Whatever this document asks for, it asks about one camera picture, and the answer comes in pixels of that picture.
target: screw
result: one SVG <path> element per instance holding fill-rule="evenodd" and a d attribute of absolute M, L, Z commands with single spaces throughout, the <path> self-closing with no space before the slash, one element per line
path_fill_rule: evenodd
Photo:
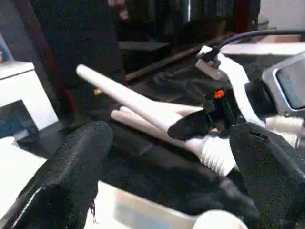
<path fill-rule="evenodd" d="M 284 117 L 288 118 L 290 116 L 289 112 L 288 111 L 285 111 L 284 112 Z"/>
<path fill-rule="evenodd" d="M 214 66 L 215 62 L 214 61 L 209 61 L 208 64 L 211 65 L 211 66 Z"/>

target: display screen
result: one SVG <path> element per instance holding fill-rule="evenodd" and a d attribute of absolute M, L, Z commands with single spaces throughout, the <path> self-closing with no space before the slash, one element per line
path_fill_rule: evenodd
<path fill-rule="evenodd" d="M 281 70 L 276 77 L 293 109 L 305 107 L 305 60 L 295 62 Z"/>

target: white plastic mount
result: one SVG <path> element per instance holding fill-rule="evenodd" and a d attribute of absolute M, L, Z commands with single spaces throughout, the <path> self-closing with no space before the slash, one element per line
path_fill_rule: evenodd
<path fill-rule="evenodd" d="M 211 47 L 203 46 L 200 50 L 200 54 L 207 53 L 210 50 L 212 50 Z M 244 86 L 249 82 L 249 78 L 244 68 L 237 62 L 228 57 L 225 57 L 221 53 L 218 54 L 217 58 L 221 62 L 218 68 L 227 74 L 233 88 L 238 108 L 244 116 L 245 120 L 250 123 L 255 123 L 261 127 L 265 127 L 265 123 L 259 119 L 259 117 L 257 117 L 248 100 Z"/>

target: black cable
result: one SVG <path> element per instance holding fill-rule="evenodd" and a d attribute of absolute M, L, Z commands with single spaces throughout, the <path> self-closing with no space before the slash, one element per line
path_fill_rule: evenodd
<path fill-rule="evenodd" d="M 269 35 L 303 35 L 305 30 L 261 30 L 245 32 L 224 40 L 220 45 L 214 46 L 213 49 L 205 54 L 199 56 L 205 62 L 213 61 L 216 56 L 220 53 L 220 50 L 225 45 L 238 41 L 243 38 L 258 37 L 258 36 L 269 36 Z"/>

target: white pipe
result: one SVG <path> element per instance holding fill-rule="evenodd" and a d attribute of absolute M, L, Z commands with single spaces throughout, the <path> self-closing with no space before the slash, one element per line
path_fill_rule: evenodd
<path fill-rule="evenodd" d="M 191 151 L 198 156 L 201 163 L 221 176 L 226 176 L 236 166 L 229 139 L 221 139 L 215 135 L 207 135 L 201 139 L 193 138 L 186 142 L 179 141 L 170 138 L 165 132 L 159 130 L 137 114 L 129 113 L 126 110 L 124 107 L 121 107 L 120 111 L 112 111 L 111 118 L 155 138 Z"/>
<path fill-rule="evenodd" d="M 183 104 L 172 104 L 172 103 L 164 103 L 164 102 L 156 102 L 162 109 L 169 109 L 174 111 L 177 114 L 184 116 L 190 115 L 191 113 L 203 110 L 202 107 L 199 106 L 189 106 Z"/>
<path fill-rule="evenodd" d="M 159 130 L 157 127 L 147 122 L 145 119 L 141 118 L 135 113 L 129 113 L 126 111 L 117 111 L 113 110 L 111 112 L 111 118 L 120 123 L 124 123 L 132 127 L 133 129 L 142 131 L 148 135 L 151 135 L 155 138 L 159 138 L 165 142 L 171 143 L 180 148 L 187 149 L 183 141 L 179 141 L 173 138 L 170 138 L 164 131 Z"/>
<path fill-rule="evenodd" d="M 130 108 L 141 118 L 145 119 L 165 134 L 169 127 L 182 118 L 181 115 L 169 109 L 161 109 L 156 102 L 130 90 L 85 65 L 79 65 L 77 67 L 77 74 L 94 86 L 101 88 L 108 96 Z M 185 146 L 189 151 L 196 154 L 202 163 L 221 176 L 226 176 L 235 166 L 235 161 L 227 139 L 220 139 L 216 136 L 211 137 L 207 135 L 204 138 L 190 139 L 185 142 Z"/>
<path fill-rule="evenodd" d="M 167 132 L 169 127 L 182 118 L 181 115 L 170 110 L 167 110 L 167 112 L 161 111 L 154 101 L 109 79 L 85 65 L 79 65 L 76 71 L 81 78 L 94 86 L 101 88 L 108 96 L 130 108 L 142 118 L 165 132 Z"/>

